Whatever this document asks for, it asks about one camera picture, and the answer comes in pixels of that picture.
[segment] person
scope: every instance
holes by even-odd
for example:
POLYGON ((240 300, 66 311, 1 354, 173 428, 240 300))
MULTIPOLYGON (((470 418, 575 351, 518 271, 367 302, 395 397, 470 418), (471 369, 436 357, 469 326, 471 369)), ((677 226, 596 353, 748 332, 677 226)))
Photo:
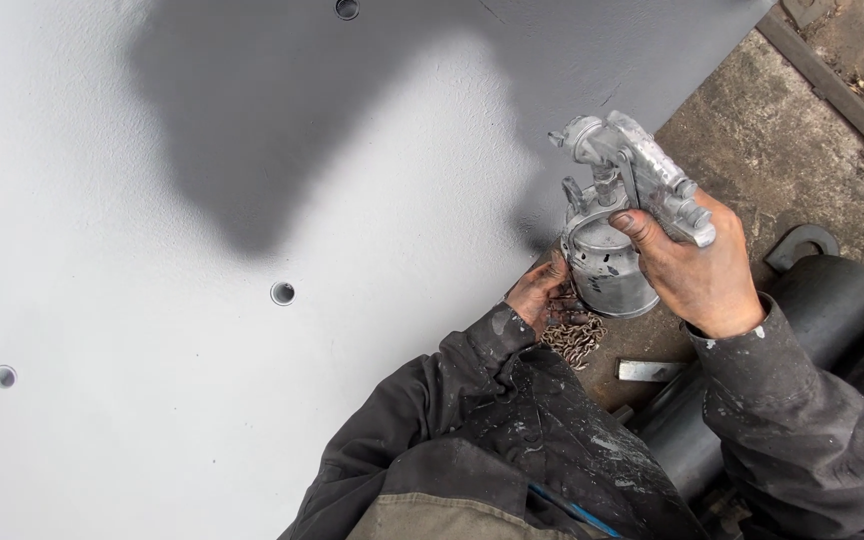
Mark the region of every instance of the person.
MULTIPOLYGON (((672 241, 639 209, 609 225, 686 322, 703 417, 748 503, 748 538, 864 538, 864 398, 815 368, 753 285, 738 217, 701 190, 717 238, 672 241)), ((466 331, 378 384, 325 447, 281 539, 702 538, 648 448, 537 343, 582 323, 558 251, 466 331)))

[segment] dark gray paint streak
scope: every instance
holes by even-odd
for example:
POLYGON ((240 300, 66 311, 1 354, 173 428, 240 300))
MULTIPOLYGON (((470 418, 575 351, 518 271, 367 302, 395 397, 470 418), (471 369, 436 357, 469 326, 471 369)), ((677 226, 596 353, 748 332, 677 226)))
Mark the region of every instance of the dark gray paint streak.
POLYGON ((165 129, 174 187, 238 255, 256 258, 275 253, 317 166, 403 62, 449 31, 473 31, 512 81, 517 136, 546 168, 514 207, 496 211, 545 249, 561 226, 560 173, 574 171, 546 133, 611 109, 658 129, 770 5, 363 0, 359 16, 342 21, 328 0, 161 0, 128 60, 165 129))

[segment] dark work jacket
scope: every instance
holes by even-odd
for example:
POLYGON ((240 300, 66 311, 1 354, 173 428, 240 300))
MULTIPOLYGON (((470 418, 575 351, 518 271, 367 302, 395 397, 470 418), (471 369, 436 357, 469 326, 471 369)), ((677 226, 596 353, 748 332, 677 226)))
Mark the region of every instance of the dark work jacket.
MULTIPOLYGON (((747 334, 690 332, 710 381, 705 423, 754 514, 743 531, 864 538, 864 398, 816 369, 762 298, 768 316, 747 334)), ((535 341, 499 303, 380 382, 326 446, 280 540, 603 537, 530 484, 622 537, 705 537, 642 441, 535 341)))

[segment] sleeve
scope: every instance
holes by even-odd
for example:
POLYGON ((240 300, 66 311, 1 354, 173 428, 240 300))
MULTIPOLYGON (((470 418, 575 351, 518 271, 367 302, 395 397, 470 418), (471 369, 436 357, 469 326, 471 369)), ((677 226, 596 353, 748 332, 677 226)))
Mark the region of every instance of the sleeve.
POLYGON ((462 400, 504 393, 495 377, 536 334, 507 303, 438 352, 420 356, 379 382, 325 446, 298 516, 279 540, 344 539, 378 497, 389 465, 406 450, 462 427, 462 400))
POLYGON ((803 352, 786 316, 727 339, 689 337, 709 379, 702 415, 749 503, 747 537, 864 538, 864 398, 803 352))

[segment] gray painted surface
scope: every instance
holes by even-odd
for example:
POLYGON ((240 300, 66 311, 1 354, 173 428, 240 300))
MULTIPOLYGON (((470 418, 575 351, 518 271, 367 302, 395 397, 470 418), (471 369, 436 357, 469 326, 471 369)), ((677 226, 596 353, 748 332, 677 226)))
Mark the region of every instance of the gray painted surface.
POLYGON ((0 538, 259 538, 768 2, 0 2, 0 538), (295 300, 272 302, 273 283, 295 300))

